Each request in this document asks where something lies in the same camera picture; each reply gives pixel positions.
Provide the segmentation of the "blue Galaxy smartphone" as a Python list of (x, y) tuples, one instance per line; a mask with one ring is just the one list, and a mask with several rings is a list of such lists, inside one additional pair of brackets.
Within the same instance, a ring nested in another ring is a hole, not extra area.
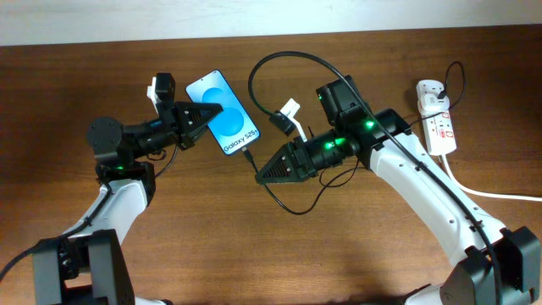
[(190, 83), (185, 92), (194, 103), (217, 103), (223, 108), (208, 128), (225, 155), (233, 155), (259, 139), (260, 130), (218, 69)]

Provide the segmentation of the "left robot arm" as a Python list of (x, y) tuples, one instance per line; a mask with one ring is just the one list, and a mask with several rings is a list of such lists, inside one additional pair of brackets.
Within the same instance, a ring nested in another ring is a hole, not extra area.
[(121, 244), (156, 191), (153, 164), (141, 157), (193, 147), (222, 107), (160, 102), (158, 118), (123, 125), (112, 117), (91, 123), (86, 139), (97, 161), (99, 195), (74, 226), (38, 242), (33, 254), (38, 304), (145, 304), (137, 297)]

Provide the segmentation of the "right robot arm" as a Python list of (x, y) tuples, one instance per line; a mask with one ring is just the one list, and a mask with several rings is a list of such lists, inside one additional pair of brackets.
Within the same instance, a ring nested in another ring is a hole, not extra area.
[(541, 245), (526, 227), (509, 230), (471, 200), (392, 109), (373, 114), (350, 76), (318, 88), (332, 130), (282, 146), (256, 175), (262, 185), (303, 182), (357, 157), (393, 187), (434, 234), (453, 270), (396, 304), (532, 304), (540, 296)]

